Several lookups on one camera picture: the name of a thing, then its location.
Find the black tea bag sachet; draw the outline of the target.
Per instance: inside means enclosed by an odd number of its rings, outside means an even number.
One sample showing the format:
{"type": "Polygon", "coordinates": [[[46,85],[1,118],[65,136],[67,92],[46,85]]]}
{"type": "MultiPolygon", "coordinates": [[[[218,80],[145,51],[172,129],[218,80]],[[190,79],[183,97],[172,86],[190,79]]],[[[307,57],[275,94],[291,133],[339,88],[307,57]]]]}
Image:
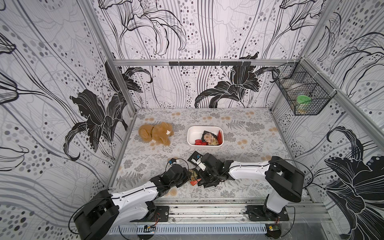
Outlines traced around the black tea bag sachet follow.
{"type": "Polygon", "coordinates": [[[208,144],[213,143],[216,140],[215,135],[211,132],[204,131],[202,135],[202,141],[208,144]]]}

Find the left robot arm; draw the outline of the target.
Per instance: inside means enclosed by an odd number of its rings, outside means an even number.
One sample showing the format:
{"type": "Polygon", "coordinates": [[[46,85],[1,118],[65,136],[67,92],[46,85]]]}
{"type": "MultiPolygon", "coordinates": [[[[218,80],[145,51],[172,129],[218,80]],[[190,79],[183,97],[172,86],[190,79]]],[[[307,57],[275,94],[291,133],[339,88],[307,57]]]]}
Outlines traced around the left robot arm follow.
{"type": "Polygon", "coordinates": [[[111,228],[129,222],[159,221],[154,200],[166,195],[171,188],[184,185],[191,175],[187,168],[174,164],[140,187],[112,194],[100,191],[72,217],[80,239],[100,240],[111,228]]]}

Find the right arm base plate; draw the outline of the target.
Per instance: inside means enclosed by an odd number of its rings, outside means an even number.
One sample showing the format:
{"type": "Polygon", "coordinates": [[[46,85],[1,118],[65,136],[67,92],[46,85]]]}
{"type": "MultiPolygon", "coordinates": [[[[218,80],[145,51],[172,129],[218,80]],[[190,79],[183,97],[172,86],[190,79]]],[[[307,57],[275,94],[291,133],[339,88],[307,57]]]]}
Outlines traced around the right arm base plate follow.
{"type": "Polygon", "coordinates": [[[268,210],[266,207],[261,205],[248,205],[246,206],[246,215],[248,215],[249,220],[252,222],[285,222],[289,221],[288,212],[286,207],[283,207],[280,213],[275,213],[268,210]]]}

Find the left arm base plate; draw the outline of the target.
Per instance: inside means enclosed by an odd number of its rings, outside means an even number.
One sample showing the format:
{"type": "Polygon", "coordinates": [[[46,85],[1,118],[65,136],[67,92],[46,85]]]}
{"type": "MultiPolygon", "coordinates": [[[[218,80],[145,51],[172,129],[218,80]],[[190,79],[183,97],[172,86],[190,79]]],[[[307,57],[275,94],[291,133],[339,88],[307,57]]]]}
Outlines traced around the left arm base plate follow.
{"type": "Polygon", "coordinates": [[[138,223],[165,223],[169,220],[170,207],[169,206],[156,206],[150,209],[146,216],[140,220],[134,220],[138,223]]]}

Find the red foil tea bag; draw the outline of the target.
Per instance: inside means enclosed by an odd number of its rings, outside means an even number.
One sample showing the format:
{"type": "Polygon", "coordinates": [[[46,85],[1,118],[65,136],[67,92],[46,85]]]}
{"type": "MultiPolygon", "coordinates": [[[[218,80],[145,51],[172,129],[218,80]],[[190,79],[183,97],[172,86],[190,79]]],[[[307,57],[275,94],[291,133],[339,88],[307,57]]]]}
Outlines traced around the red foil tea bag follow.
{"type": "Polygon", "coordinates": [[[195,140],[195,145],[196,145],[196,146],[207,146],[207,145],[208,145],[208,142],[199,139],[199,140],[195,140]]]}

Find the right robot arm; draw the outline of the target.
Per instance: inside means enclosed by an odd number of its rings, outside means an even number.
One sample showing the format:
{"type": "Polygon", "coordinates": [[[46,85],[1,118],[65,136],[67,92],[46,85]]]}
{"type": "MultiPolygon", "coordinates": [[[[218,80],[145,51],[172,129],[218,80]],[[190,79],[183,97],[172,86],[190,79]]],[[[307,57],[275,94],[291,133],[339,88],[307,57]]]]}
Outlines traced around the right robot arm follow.
{"type": "Polygon", "coordinates": [[[194,152],[188,161],[197,170],[199,186],[215,187],[227,180],[266,181],[273,191],[268,195],[265,212],[279,214],[288,203],[302,200],[305,174],[286,160],[273,156],[270,161],[261,163],[241,163],[220,161],[211,154],[194,152]]]}

